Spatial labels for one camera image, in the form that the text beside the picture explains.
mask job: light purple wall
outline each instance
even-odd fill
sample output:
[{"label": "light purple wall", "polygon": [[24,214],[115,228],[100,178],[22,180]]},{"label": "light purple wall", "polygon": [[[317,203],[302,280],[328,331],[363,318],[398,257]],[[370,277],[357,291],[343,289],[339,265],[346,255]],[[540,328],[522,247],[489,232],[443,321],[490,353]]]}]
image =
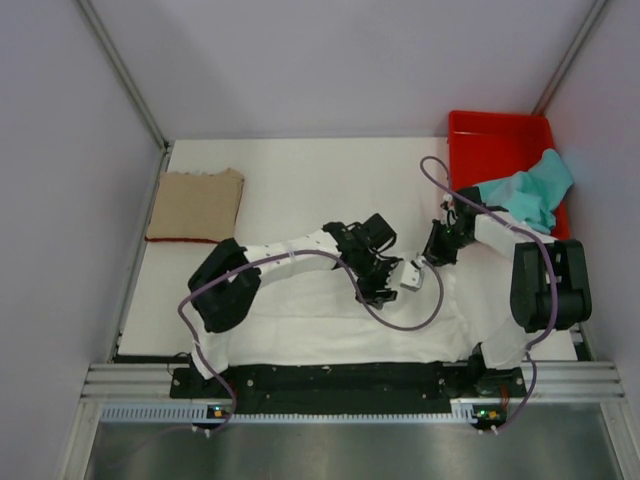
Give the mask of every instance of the light purple wall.
[{"label": "light purple wall", "polygon": [[94,0],[176,138],[446,133],[529,113],[591,0]]},{"label": "light purple wall", "polygon": [[640,420],[640,2],[616,1],[548,112],[576,180],[598,353],[616,361]]},{"label": "light purple wall", "polygon": [[52,478],[159,157],[73,3],[0,3],[0,476]]}]

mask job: white cloth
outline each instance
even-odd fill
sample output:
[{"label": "white cloth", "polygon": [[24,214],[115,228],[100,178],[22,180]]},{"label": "white cloth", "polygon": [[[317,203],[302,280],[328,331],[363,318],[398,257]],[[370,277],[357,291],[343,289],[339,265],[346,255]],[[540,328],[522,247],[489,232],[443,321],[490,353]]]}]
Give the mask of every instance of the white cloth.
[{"label": "white cloth", "polygon": [[[419,331],[395,331],[372,319],[355,300],[344,272],[311,272],[261,289],[245,321],[233,330],[201,331],[205,355],[218,371],[260,363],[455,362],[485,342],[488,366],[511,368],[513,358],[517,365],[527,336],[510,314],[511,262],[475,244],[460,252],[456,266],[439,271],[444,303],[431,325]],[[415,325],[431,314],[437,298],[438,284],[427,272],[419,292],[401,290],[379,313],[396,325]],[[194,311],[189,314],[198,318]],[[211,376],[197,357],[196,366]]]}]

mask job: metal frame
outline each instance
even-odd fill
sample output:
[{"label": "metal frame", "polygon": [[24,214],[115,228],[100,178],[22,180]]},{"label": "metal frame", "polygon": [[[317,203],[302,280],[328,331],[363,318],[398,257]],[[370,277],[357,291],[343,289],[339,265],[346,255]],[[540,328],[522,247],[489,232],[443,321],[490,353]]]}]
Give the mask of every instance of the metal frame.
[{"label": "metal frame", "polygon": [[[613,362],[536,362],[538,381],[530,399],[536,404],[625,402]],[[523,363],[525,384],[531,381],[530,363]],[[81,403],[206,403],[228,405],[229,400],[176,400],[169,397],[172,377],[167,365],[94,364],[80,396]],[[495,404],[500,398],[461,398],[453,404]]]},{"label": "metal frame", "polygon": [[[619,460],[625,479],[638,478],[640,455],[638,442],[629,413],[629,407],[620,377],[613,362],[537,362],[538,382],[530,402],[535,404],[598,404],[603,410],[604,419],[611,436],[612,445]],[[169,396],[172,375],[171,369],[184,367],[183,364],[93,364],[89,368],[80,397],[80,406],[76,415],[69,448],[63,470],[58,479],[82,479],[88,467],[91,446],[103,410],[122,407],[120,421],[131,421],[129,416],[139,415],[135,406],[170,411],[185,409],[189,406],[216,405],[230,403],[227,399],[176,400]],[[523,377],[527,387],[532,376],[529,363],[522,365]],[[465,406],[499,403],[495,398],[464,398],[452,400],[455,412]],[[345,418],[345,422],[367,423],[450,423],[459,418],[443,416],[441,419],[402,415],[368,418]],[[332,418],[327,421],[340,421]],[[313,417],[284,417],[258,415],[243,416],[240,423],[318,423]]]},{"label": "metal frame", "polygon": [[145,205],[146,207],[141,211],[140,217],[138,218],[138,222],[136,223],[135,227],[134,235],[136,239],[136,248],[132,252],[132,258],[129,261],[130,267],[127,269],[129,275],[118,299],[118,307],[116,309],[117,313],[115,318],[115,329],[113,333],[113,339],[110,342],[109,356],[107,358],[108,361],[112,360],[117,353],[118,342],[120,341],[122,329],[124,328],[124,323],[126,321],[127,314],[129,313],[129,308],[131,307],[131,300],[133,298],[133,293],[138,281],[138,275],[140,274],[144,252],[147,247],[147,242],[145,241],[144,236],[147,231],[147,225],[149,225],[149,221],[151,220],[153,204],[156,199],[156,194],[158,193],[160,175],[167,171],[167,166],[169,165],[169,159],[171,158],[172,149],[173,146],[169,145],[167,147],[167,150],[162,152],[162,158],[158,163],[158,168],[155,171],[152,182],[147,186],[147,191],[144,195],[143,205]]},{"label": "metal frame", "polygon": [[558,67],[553,72],[553,75],[551,75],[547,86],[543,90],[540,99],[531,113],[532,115],[545,114],[547,108],[549,108],[549,105],[558,92],[558,89],[567,78],[567,74],[578,58],[578,55],[584,50],[587,40],[591,38],[596,26],[598,26],[604,19],[605,13],[611,3],[611,0],[595,0],[593,2],[587,16],[578,29],[578,32],[571,41],[569,48],[567,48],[566,52],[562,56],[562,60],[560,60],[560,63],[558,64]]},{"label": "metal frame", "polygon": [[118,79],[122,90],[125,95],[131,102],[131,106],[136,111],[140,120],[144,124],[145,128],[149,132],[149,135],[153,138],[153,140],[158,145],[158,148],[161,150],[166,150],[169,146],[169,142],[166,137],[162,134],[158,123],[156,122],[151,110],[147,106],[140,90],[136,86],[131,74],[129,73],[129,69],[125,65],[122,57],[118,53],[113,41],[111,40],[111,36],[107,29],[102,23],[100,19],[100,15],[96,11],[96,8],[93,6],[91,0],[73,0],[73,2],[78,7],[80,14],[86,20],[91,33],[95,36],[98,41],[98,45],[104,53],[109,66],[113,70],[114,75]]}]

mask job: red plastic tray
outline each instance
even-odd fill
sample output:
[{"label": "red plastic tray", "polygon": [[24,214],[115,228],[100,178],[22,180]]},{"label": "red plastic tray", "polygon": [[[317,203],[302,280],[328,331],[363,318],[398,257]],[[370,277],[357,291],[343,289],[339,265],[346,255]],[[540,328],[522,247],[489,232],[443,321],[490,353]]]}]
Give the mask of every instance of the red plastic tray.
[{"label": "red plastic tray", "polygon": [[[554,148],[554,144],[544,117],[464,111],[449,114],[449,168],[455,190],[526,171],[538,163],[547,148]],[[554,213],[556,227],[551,234],[566,240],[570,232],[564,202]]]}]

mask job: white floor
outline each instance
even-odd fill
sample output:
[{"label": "white floor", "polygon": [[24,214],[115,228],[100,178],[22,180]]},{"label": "white floor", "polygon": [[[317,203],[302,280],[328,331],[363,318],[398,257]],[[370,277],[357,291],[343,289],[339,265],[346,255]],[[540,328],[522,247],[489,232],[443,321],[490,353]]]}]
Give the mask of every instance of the white floor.
[{"label": "white floor", "polygon": [[[425,155],[447,161],[446,139],[178,141],[168,170],[216,173],[232,167],[245,175],[236,227],[241,244],[296,238],[329,221],[364,221],[378,212],[398,233],[394,252],[408,252],[424,248],[441,201],[441,192],[418,169]],[[438,174],[444,179],[443,172]],[[191,351],[176,308],[189,293],[188,278],[211,249],[187,243],[147,245],[120,355]],[[447,346],[439,347],[444,351]],[[554,335],[535,357],[575,359],[570,335]]]}]

